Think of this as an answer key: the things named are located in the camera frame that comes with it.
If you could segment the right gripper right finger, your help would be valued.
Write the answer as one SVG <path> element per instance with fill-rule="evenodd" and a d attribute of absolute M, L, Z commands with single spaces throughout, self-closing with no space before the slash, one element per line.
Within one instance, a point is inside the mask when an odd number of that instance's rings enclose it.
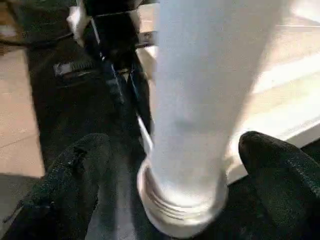
<path fill-rule="evenodd" d="M 320 165 L 300 148 L 257 131 L 244 133 L 240 159 L 268 215 L 288 240 L 320 238 Z"/>

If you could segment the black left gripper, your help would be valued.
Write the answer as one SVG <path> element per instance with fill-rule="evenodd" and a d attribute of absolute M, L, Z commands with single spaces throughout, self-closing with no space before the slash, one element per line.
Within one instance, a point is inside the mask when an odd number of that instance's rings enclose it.
<path fill-rule="evenodd" d="M 96 62 L 117 105 L 129 103 L 127 84 L 119 74 L 129 73 L 129 87 L 137 113 L 150 134 L 152 115 L 150 89 L 138 48 L 153 45 L 153 33 L 141 32 L 138 11 L 143 0 L 86 0 L 84 10 L 90 18 L 89 29 L 84 34 L 84 47 Z"/>

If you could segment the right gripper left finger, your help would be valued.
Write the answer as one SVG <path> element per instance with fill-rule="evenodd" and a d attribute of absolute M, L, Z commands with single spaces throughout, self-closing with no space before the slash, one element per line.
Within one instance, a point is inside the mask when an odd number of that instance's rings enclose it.
<path fill-rule="evenodd" d="M 83 240 L 98 201 L 106 134 L 67 147 L 2 222 L 2 240 Z"/>

